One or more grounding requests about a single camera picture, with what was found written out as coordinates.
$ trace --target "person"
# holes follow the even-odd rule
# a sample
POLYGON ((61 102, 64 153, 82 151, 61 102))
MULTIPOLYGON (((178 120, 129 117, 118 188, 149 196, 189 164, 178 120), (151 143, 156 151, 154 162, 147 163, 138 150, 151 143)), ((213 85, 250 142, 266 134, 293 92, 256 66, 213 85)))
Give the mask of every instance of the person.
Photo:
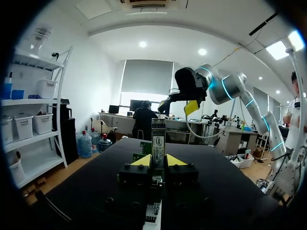
MULTIPOLYGON (((293 72, 291 76, 294 91, 296 93, 296 98, 289 103, 288 112, 283 116, 283 122, 290 126, 289 134, 286 140, 287 152, 291 153, 295 148, 298 136, 299 122, 300 122, 300 103, 303 101, 305 103, 305 108, 307 108, 307 99, 300 99, 299 87, 297 83, 296 73, 293 72)), ((307 124, 304 125, 304 140, 307 139, 307 124)))
POLYGON ((152 103, 150 101, 143 101, 142 108, 135 110, 133 114, 133 119, 135 119, 135 124, 132 130, 133 138, 139 138, 144 140, 152 139, 152 118, 158 118, 158 116, 151 110, 152 103))

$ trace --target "hand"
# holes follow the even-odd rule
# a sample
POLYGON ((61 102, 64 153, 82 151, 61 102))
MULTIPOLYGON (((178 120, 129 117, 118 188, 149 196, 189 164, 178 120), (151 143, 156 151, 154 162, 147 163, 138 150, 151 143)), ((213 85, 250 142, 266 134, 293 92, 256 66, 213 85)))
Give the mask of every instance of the hand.
POLYGON ((285 124, 289 124, 290 121, 291 121, 291 117, 292 117, 292 114, 287 114, 287 115, 285 115, 285 116, 283 117, 283 122, 284 122, 285 124))

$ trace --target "white storage bin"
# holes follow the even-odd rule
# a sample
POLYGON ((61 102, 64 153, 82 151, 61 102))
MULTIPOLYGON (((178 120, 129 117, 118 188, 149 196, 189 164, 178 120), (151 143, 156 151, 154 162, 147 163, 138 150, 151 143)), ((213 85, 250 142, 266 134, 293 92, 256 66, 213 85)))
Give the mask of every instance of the white storage bin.
POLYGON ((44 99, 53 99, 57 82, 53 80, 42 79, 36 82, 37 94, 44 99))
POLYGON ((238 157, 238 159, 239 159, 239 162, 238 163, 233 163, 233 164, 239 169, 241 164, 243 163, 243 160, 240 157, 238 157))
POLYGON ((10 170, 13 176, 13 179, 16 184, 19 184, 21 181, 25 179, 24 170, 21 166, 21 161, 18 160, 16 163, 10 166, 10 170))
POLYGON ((13 142, 12 118, 10 116, 2 117, 1 133, 2 133, 2 141, 4 145, 13 142))
POLYGON ((34 116, 34 131, 38 134, 51 132, 52 116, 53 114, 34 116))
POLYGON ((19 140, 33 137, 32 118, 27 114, 18 114, 15 116, 19 140))
POLYGON ((242 164, 240 165, 240 169, 249 168, 252 164, 252 162, 255 160, 253 156, 250 154, 249 159, 244 159, 245 154, 238 154, 238 157, 242 159, 242 164))

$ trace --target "air conditioner vent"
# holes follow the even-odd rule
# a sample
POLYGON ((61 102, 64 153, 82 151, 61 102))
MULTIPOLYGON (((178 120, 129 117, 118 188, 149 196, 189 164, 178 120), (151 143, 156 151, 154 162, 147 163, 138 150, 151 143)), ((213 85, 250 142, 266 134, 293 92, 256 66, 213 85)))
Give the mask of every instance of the air conditioner vent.
POLYGON ((122 8, 167 8, 179 9, 178 0, 119 0, 122 8))

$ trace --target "wooden floor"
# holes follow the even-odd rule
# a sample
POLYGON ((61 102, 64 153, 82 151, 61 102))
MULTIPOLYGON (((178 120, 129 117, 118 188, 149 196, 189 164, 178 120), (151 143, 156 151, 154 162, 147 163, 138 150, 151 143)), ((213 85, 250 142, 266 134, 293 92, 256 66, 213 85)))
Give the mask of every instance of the wooden floor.
MULTIPOLYGON (((44 174, 44 177, 46 178, 46 182, 40 186, 40 189, 43 191, 43 193, 49 192, 51 189, 62 183, 64 180, 66 180, 70 175, 72 175, 75 171, 77 171, 79 168, 83 167, 86 163, 93 160, 95 157, 97 157, 99 153, 93 154, 91 158, 88 159, 82 159, 79 158, 73 163, 71 163, 67 168, 64 168, 64 166, 58 166, 46 174, 44 174)), ((270 167, 268 166, 268 163, 271 163, 271 156, 269 155, 268 160, 264 161, 264 163, 259 163, 257 161, 252 162, 251 167, 246 169, 241 169, 241 171, 254 183, 259 178, 266 178, 270 171, 270 167)), ((28 204, 33 204, 36 201, 36 198, 34 194, 30 194, 28 197, 25 198, 28 204)))

